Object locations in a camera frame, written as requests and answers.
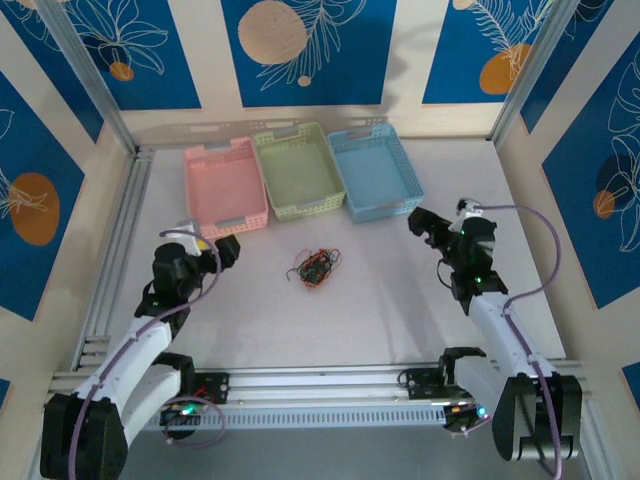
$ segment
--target pink basket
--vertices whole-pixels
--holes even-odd
[[[251,138],[189,148],[184,167],[189,215],[206,239],[267,225],[267,196]]]

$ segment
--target tangled wire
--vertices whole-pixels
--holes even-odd
[[[300,261],[300,257],[305,255],[306,258]],[[305,249],[296,257],[293,268],[287,271],[287,280],[291,280],[289,273],[296,272],[307,288],[316,288],[329,278],[331,272],[338,268],[340,263],[342,263],[342,255],[337,248],[330,250],[321,248],[313,254],[311,250]]]

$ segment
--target basket handle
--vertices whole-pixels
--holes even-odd
[[[398,202],[381,203],[379,205],[376,205],[375,208],[382,210],[385,208],[400,208],[400,207],[404,207],[404,205],[405,205],[404,201],[398,201]]]
[[[222,222],[216,222],[216,228],[229,228],[235,227],[236,225],[242,225],[243,223],[247,223],[247,217],[237,217],[231,218],[229,220],[223,220]]]
[[[349,132],[347,132],[347,139],[356,140],[358,138],[367,138],[367,137],[370,137],[371,135],[373,135],[373,128],[364,127],[364,128],[358,128],[356,130],[349,130]]]
[[[274,140],[281,140],[283,138],[295,137],[299,133],[298,125],[291,127],[278,128],[273,131]]]
[[[307,208],[318,207],[326,201],[327,199],[323,198],[321,200],[313,200],[311,202],[299,203],[298,205],[296,205],[296,207],[298,210],[306,210]]]
[[[207,152],[212,150],[221,150],[223,148],[231,148],[231,140],[220,140],[218,142],[206,143],[204,149]]]

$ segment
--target blue basket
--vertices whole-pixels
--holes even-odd
[[[354,223],[410,213],[424,191],[390,124],[331,133],[329,145]]]

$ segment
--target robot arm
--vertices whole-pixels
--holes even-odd
[[[189,315],[188,308],[177,307],[202,288],[207,274],[233,266],[240,252],[233,236],[216,242],[217,258],[201,251],[195,236],[180,233],[195,229],[191,222],[181,225],[167,235],[170,243],[156,249],[153,281],[143,290],[131,328],[102,366],[71,395],[56,394],[45,406],[43,477],[68,478],[72,434],[87,399],[76,476],[107,480],[118,478],[129,446],[158,409],[179,394],[194,392],[192,359],[165,352]],[[159,315],[164,318],[151,322]]]
[[[419,237],[426,233],[425,243],[439,250],[443,263],[453,269],[453,297],[487,339],[499,369],[477,348],[448,348],[433,377],[439,382],[436,386],[457,385],[485,407],[492,417],[494,442],[505,460],[540,460],[553,457],[554,448],[539,368],[552,392],[562,457],[575,457],[580,384],[573,376],[559,375],[535,348],[514,309],[504,309],[508,290],[492,270],[496,224],[482,218],[472,200],[460,200],[457,210],[452,223],[417,208],[409,216],[409,229]]]

